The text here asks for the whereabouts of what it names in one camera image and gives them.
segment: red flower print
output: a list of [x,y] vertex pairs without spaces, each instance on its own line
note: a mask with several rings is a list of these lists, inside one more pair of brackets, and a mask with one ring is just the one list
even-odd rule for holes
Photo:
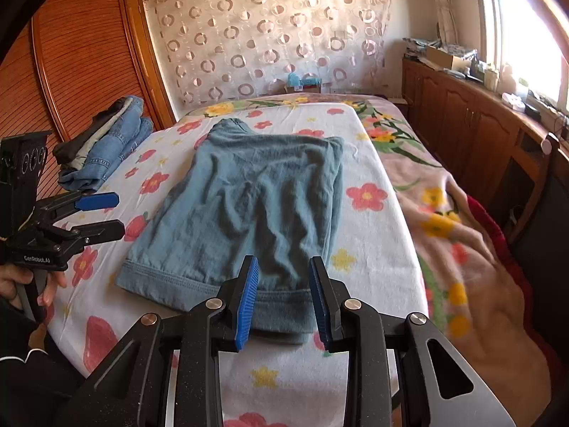
[[53,318],[53,314],[55,313],[55,308],[53,307],[53,302],[46,308],[46,318],[43,320],[43,323],[47,326],[51,319]]
[[187,133],[190,130],[195,130],[200,125],[201,125],[201,120],[198,120],[195,122],[187,122],[184,125],[182,125],[181,127],[178,127],[178,133],[180,133],[180,135],[183,135],[184,133]]
[[132,242],[140,236],[140,234],[146,228],[148,224],[148,212],[144,212],[142,215],[138,217],[134,217],[130,220],[129,224],[126,225],[126,229],[124,230],[124,240],[126,242]]
[[315,136],[316,138],[320,138],[324,136],[324,130],[311,130],[309,128],[305,128],[303,130],[297,131],[294,134],[303,136]]
[[468,253],[460,242],[454,243],[451,250],[454,261],[459,265],[464,265],[468,261]]
[[372,128],[368,130],[368,136],[370,138],[377,138],[378,136],[383,136],[389,133],[387,130],[382,130],[381,128]]
[[314,333],[314,345],[317,347],[318,350],[326,351],[324,344],[320,340],[320,334],[318,332]]
[[162,175],[161,172],[153,174],[147,180],[144,180],[142,186],[140,187],[140,194],[147,194],[149,192],[156,192],[160,187],[160,183],[166,181],[170,174]]
[[223,427],[287,427],[283,423],[270,423],[259,413],[245,413],[239,419],[229,419],[223,422]]
[[383,200],[388,194],[373,183],[366,183],[361,188],[348,188],[346,195],[352,199],[352,207],[357,211],[366,209],[379,212],[383,210]]
[[148,151],[143,152],[140,155],[140,157],[138,158],[137,163],[144,162],[144,161],[150,159],[154,155],[155,152],[156,152],[156,149],[149,149]]
[[200,147],[200,144],[203,143],[207,137],[208,137],[207,133],[203,136],[200,136],[200,138],[197,139],[196,144],[193,146],[194,150],[197,151],[197,148]]
[[258,122],[256,123],[253,128],[258,128],[259,130],[262,130],[263,128],[266,127],[270,127],[272,125],[271,121],[265,120],[264,122]]
[[89,317],[83,350],[83,364],[89,373],[95,370],[117,342],[118,338],[107,321],[98,316]]
[[92,249],[91,246],[85,247],[85,250],[78,258],[75,259],[73,263],[73,271],[75,275],[71,279],[71,285],[73,287],[79,284],[79,281],[89,279],[93,274],[93,263],[99,252],[96,249]]
[[126,174],[124,174],[124,179],[126,180],[127,178],[130,178],[131,176],[133,176],[136,172],[138,172],[138,167],[134,167],[131,168],[129,171],[126,172]]

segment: bed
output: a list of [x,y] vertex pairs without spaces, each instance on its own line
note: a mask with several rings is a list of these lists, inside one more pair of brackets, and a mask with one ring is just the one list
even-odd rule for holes
[[[399,110],[374,96],[225,102],[153,133],[101,188],[119,194],[118,207],[58,222],[71,228],[118,218],[126,226],[123,240],[70,260],[70,287],[58,291],[48,310],[49,332],[73,365],[89,374],[142,314],[175,313],[116,287],[114,278],[132,241],[224,116],[259,133],[344,138],[345,194],[329,274],[380,312],[427,313],[517,425],[531,425],[550,400],[548,361],[524,327],[524,296],[495,226]],[[394,390],[393,355],[389,362]],[[317,333],[302,346],[251,339],[238,355],[220,357],[220,374],[226,427],[342,424],[347,355],[326,353]]]

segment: blue gripper pad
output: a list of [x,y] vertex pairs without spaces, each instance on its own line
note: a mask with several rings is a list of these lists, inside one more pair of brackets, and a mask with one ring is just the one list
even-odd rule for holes
[[75,202],[75,208],[83,211],[99,210],[116,207],[118,203],[119,199],[116,192],[102,192],[100,194],[83,196]]
[[317,317],[318,334],[324,347],[328,349],[328,344],[332,340],[332,331],[330,328],[330,312],[324,300],[324,292],[322,284],[318,276],[314,260],[308,263],[308,283],[310,285],[310,293],[312,295],[312,304],[314,305],[314,314]]
[[255,306],[255,298],[257,298],[257,284],[259,282],[259,262],[257,257],[253,257],[247,279],[243,287],[243,295],[241,302],[237,308],[237,330],[235,331],[235,346],[241,351],[243,346],[249,339],[249,330],[251,329],[252,311]]

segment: camera lens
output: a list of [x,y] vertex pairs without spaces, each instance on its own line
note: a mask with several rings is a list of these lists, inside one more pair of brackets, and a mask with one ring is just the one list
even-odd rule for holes
[[22,158],[22,173],[26,173],[28,171],[28,168],[30,166],[30,155],[28,153],[24,154],[24,157]]
[[32,158],[30,160],[30,170],[34,170],[35,166],[38,165],[38,149],[32,151]]

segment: pink blanket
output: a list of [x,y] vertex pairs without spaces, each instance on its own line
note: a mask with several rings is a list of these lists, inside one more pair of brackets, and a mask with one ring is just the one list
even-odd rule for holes
[[[397,192],[423,272],[431,320],[490,386],[516,425],[530,426],[550,401],[550,372],[536,344],[539,338],[524,325],[523,277],[500,230],[388,101],[294,94],[234,101],[233,107],[295,102],[343,102],[355,109],[367,131],[361,139],[372,140]],[[191,115],[218,115],[221,106]]]

